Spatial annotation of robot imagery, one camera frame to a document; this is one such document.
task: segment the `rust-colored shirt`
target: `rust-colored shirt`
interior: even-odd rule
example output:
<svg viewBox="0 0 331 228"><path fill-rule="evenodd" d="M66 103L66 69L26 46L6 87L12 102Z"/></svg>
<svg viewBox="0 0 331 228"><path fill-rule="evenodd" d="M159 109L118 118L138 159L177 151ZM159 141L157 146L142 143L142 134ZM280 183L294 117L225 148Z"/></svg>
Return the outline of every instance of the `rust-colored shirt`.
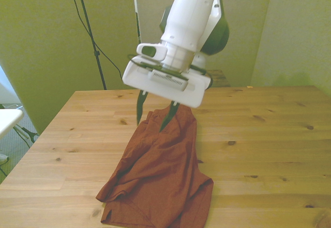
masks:
<svg viewBox="0 0 331 228"><path fill-rule="evenodd" d="M159 132L169 107L150 112L129 141L97 199L106 202L101 222L129 228L202 228L213 181L198 169L197 121L180 105Z"/></svg>

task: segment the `green wall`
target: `green wall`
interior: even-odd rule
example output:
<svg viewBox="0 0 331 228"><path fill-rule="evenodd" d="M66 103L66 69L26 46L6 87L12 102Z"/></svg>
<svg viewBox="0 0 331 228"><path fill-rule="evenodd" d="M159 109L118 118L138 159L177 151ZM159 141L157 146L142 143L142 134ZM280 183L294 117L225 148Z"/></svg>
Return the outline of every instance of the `green wall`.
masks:
<svg viewBox="0 0 331 228"><path fill-rule="evenodd" d="M221 69L230 85L251 82L269 0L223 0L230 37L223 51L208 58L207 69Z"/></svg>
<svg viewBox="0 0 331 228"><path fill-rule="evenodd" d="M331 0L270 0L251 84L331 96Z"/></svg>
<svg viewBox="0 0 331 228"><path fill-rule="evenodd" d="M138 44L133 0L84 1L95 41L123 72ZM126 88L100 58L108 89ZM73 0L0 0L0 64L39 133L74 91L103 89Z"/></svg>

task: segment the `wood grain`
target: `wood grain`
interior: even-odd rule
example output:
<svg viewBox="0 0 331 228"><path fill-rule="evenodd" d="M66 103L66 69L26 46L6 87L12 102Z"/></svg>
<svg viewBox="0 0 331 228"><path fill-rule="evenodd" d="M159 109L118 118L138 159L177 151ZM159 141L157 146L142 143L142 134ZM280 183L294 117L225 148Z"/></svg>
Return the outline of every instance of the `wood grain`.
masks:
<svg viewBox="0 0 331 228"><path fill-rule="evenodd" d="M0 227L115 227L95 196L137 127L138 93L74 93L0 185ZM143 118L169 103L150 94ZM192 111L199 169L215 182L205 227L330 228L330 98L313 86L211 88Z"/></svg>

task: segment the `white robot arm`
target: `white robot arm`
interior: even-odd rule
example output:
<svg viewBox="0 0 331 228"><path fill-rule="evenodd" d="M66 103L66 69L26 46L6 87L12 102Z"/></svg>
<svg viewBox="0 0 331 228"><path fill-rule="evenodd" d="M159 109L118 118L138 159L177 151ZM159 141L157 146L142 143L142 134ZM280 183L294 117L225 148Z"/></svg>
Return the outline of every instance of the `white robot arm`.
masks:
<svg viewBox="0 0 331 228"><path fill-rule="evenodd" d="M221 51L229 37L222 1L174 0L160 27L161 42L138 45L138 56L127 65L123 82L141 89L141 99L150 92L172 100L174 106L197 108L210 84L202 69L203 54Z"/></svg>

